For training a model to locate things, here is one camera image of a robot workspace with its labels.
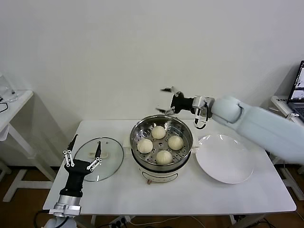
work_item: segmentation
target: perforated steamer tray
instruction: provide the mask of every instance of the perforated steamer tray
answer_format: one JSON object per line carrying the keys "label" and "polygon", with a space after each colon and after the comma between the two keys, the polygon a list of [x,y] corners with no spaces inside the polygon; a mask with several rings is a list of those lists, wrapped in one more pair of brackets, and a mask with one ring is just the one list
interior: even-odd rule
{"label": "perforated steamer tray", "polygon": [[[154,139],[151,131],[155,126],[162,126],[166,129],[166,135],[162,139]],[[183,139],[184,146],[182,149],[175,151],[168,146],[170,137],[178,135]],[[153,149],[150,153],[140,153],[137,150],[137,143],[143,139],[149,139],[153,143]],[[138,122],[132,129],[130,134],[130,146],[134,159],[144,168],[151,171],[172,171],[182,166],[191,153],[193,137],[188,126],[176,117],[165,115],[148,116]],[[156,154],[159,151],[167,150],[172,154],[173,161],[167,165],[159,165],[156,163]]]}

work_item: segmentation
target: glass lid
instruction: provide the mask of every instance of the glass lid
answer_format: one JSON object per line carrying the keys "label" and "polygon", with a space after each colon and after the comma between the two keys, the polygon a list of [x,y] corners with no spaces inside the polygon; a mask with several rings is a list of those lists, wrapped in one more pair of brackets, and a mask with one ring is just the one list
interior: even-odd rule
{"label": "glass lid", "polygon": [[92,173],[85,176],[86,181],[96,182],[112,176],[120,167],[124,159],[124,150],[121,144],[112,138],[95,138],[82,145],[76,152],[75,159],[92,162],[98,142],[101,142],[101,165],[98,165]]}

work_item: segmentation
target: wooden floor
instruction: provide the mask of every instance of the wooden floor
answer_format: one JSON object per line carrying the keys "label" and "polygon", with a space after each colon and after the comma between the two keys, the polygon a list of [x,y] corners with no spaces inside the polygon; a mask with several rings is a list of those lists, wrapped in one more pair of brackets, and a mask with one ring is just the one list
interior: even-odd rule
{"label": "wooden floor", "polygon": [[[289,168],[293,177],[304,191],[304,177],[296,173],[296,167]],[[5,175],[0,182],[0,228],[33,228],[33,217],[38,210],[41,210],[49,190],[17,190],[12,201],[9,203],[2,202],[2,199],[8,190],[10,184],[18,173],[14,169],[11,175]],[[29,170],[24,180],[30,181],[47,181],[47,179],[37,170]],[[294,201],[297,204],[297,211],[304,217],[304,201],[298,201],[291,190]],[[85,220],[90,221],[90,216],[82,216]],[[38,217],[38,225],[43,226],[51,215],[41,214]],[[135,217],[133,223],[148,223],[162,221],[170,217]],[[229,216],[196,216],[206,228],[227,228],[230,225]],[[266,217],[276,228],[304,228],[304,221],[295,213],[272,214]],[[98,227],[115,219],[115,216],[97,216],[95,225]],[[151,225],[156,228],[170,226],[173,228],[199,228],[201,225],[191,217],[181,217],[170,220],[161,224]],[[146,226],[134,226],[128,224],[128,228],[145,228]],[[256,228],[267,228],[268,225],[261,223]]]}

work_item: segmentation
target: electric steamer pot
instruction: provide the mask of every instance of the electric steamer pot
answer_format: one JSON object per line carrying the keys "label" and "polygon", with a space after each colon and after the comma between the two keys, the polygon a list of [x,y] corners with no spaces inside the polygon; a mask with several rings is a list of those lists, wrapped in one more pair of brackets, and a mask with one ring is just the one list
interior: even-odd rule
{"label": "electric steamer pot", "polygon": [[[155,126],[162,126],[166,130],[166,135],[162,139],[154,139],[151,130]],[[178,135],[183,139],[184,146],[178,150],[172,150],[168,146],[170,137]],[[140,153],[137,150],[137,143],[141,139],[149,139],[153,143],[150,153]],[[139,170],[148,183],[164,183],[178,177],[181,168],[190,158],[193,136],[189,127],[176,117],[165,115],[148,116],[138,122],[130,134],[130,145],[132,156],[139,165]],[[156,163],[156,154],[159,151],[167,150],[172,154],[172,163],[159,165]]]}

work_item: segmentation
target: steamed bun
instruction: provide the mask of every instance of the steamed bun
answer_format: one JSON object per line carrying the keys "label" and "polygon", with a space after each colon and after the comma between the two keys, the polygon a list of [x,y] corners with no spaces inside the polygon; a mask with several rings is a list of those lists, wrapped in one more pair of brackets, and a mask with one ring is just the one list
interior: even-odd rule
{"label": "steamed bun", "polygon": [[149,139],[141,139],[137,143],[137,149],[140,153],[149,153],[153,149],[153,143]]}
{"label": "steamed bun", "polygon": [[182,146],[184,145],[184,141],[182,140],[182,138],[175,135],[170,137],[170,139],[168,140],[168,145],[171,149],[177,151],[182,148]]}
{"label": "steamed bun", "polygon": [[154,139],[162,139],[166,135],[166,130],[162,126],[156,126],[153,127],[151,133]]}
{"label": "steamed bun", "polygon": [[159,151],[156,155],[156,162],[160,165],[167,165],[172,162],[172,155],[169,151]]}

